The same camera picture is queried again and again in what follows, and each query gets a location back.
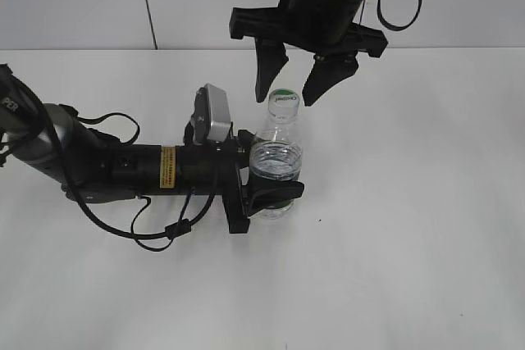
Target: robotic arm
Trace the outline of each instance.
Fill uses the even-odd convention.
[[[87,129],[118,112],[98,119],[79,117],[75,108],[42,104],[36,95],[0,65],[0,126],[7,135],[7,150],[0,164],[12,154],[62,185],[66,196],[76,201],[84,214],[110,233],[140,241],[174,238],[191,231],[206,214],[216,195],[222,202],[232,234],[247,233],[249,216],[265,207],[300,198],[304,185],[275,181],[250,174],[243,185],[240,169],[249,165],[253,134],[240,130],[235,137],[226,92],[207,84],[195,97],[194,113],[185,127],[184,144],[176,147],[135,144],[140,128],[127,142]],[[102,222],[87,203],[114,202],[148,196],[208,195],[203,210],[192,220],[169,225],[158,234],[135,234]]]
[[[230,33],[233,39],[255,38],[258,74],[255,96],[263,102],[273,80],[288,61],[285,43],[315,54],[315,63],[304,85],[306,106],[312,106],[328,89],[355,74],[356,56],[366,52],[380,57],[388,42],[380,30],[355,24],[353,19],[363,0],[280,0],[274,8],[234,8]],[[405,26],[387,22],[377,3],[380,22],[389,30],[408,28],[419,15],[422,0],[418,0],[416,15]]]

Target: water bottle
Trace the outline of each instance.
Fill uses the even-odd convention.
[[[301,147],[297,114],[300,98],[288,89],[274,90],[268,100],[264,126],[255,134],[249,170],[270,180],[297,180],[301,171]],[[293,206],[293,200],[275,204],[256,217],[277,219]]]

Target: plastic water bottle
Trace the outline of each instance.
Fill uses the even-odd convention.
[[[255,134],[250,152],[249,169],[253,174],[270,180],[299,178],[303,156],[297,125],[299,104],[299,95],[291,90],[278,89],[270,94],[266,122]],[[293,200],[278,203],[256,217],[277,219],[293,203]]]

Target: white wall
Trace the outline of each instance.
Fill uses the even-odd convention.
[[[251,48],[230,40],[232,7],[273,7],[277,0],[149,0],[160,48]],[[364,23],[380,27],[376,0]],[[384,0],[402,24],[416,0]],[[392,47],[523,47],[523,0],[425,0],[410,30],[387,36]],[[144,0],[0,0],[0,48],[151,48]]]
[[[144,0],[0,0],[1,49],[152,47]]]

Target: warning sticker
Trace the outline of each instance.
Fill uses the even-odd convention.
[[[161,189],[175,188],[176,162],[175,147],[161,148]]]

